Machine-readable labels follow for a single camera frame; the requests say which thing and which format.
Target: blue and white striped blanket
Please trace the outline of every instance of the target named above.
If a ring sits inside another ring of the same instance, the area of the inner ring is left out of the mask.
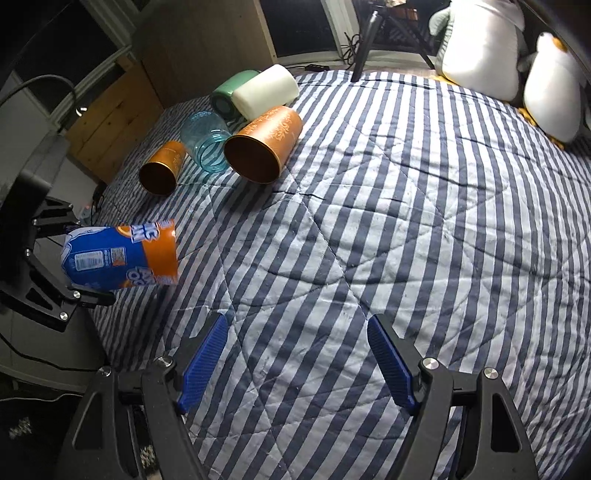
[[[166,110],[109,186],[100,221],[174,218],[180,259],[177,287],[95,312],[112,363],[139,368],[224,312],[187,419],[209,478],[384,479],[408,426],[366,338],[385,312],[451,369],[502,372],[541,478],[558,478],[591,417],[589,147],[562,152],[514,108],[420,77],[298,81],[304,131],[273,185],[187,160],[170,197],[142,190],[140,165],[198,99]]]

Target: orange cup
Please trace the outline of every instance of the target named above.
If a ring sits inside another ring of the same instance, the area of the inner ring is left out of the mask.
[[[177,187],[186,154],[181,142],[166,142],[139,169],[142,187],[154,195],[170,195]]]
[[[228,138],[224,155],[242,177],[272,183],[281,175],[302,126],[294,109],[276,106]]]

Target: tripod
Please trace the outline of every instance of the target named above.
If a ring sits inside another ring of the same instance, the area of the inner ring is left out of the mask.
[[[353,76],[351,77],[351,83],[358,82],[361,78],[361,73],[365,67],[365,62],[368,59],[369,51],[374,44],[375,36],[378,34],[378,31],[384,21],[390,22],[392,25],[396,26],[404,34],[407,40],[414,45],[428,67],[432,70],[435,69],[433,62],[427,55],[427,44],[421,38],[421,35],[413,32],[411,27],[407,26],[404,21],[396,18],[393,15],[390,15],[388,8],[385,5],[374,4],[369,21],[363,29],[361,43],[359,45],[359,52],[355,58],[355,68],[353,70]]]

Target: green cup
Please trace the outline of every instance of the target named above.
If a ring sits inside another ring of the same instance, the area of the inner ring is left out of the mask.
[[[224,120],[234,120],[240,116],[240,112],[232,103],[232,93],[238,87],[259,74],[256,70],[244,70],[226,80],[209,96],[209,103],[213,110]]]

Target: teal glass jar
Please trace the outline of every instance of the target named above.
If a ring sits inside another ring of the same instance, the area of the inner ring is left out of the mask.
[[[208,173],[228,168],[223,145],[230,136],[226,122],[213,112],[193,113],[181,127],[181,142],[193,161]]]

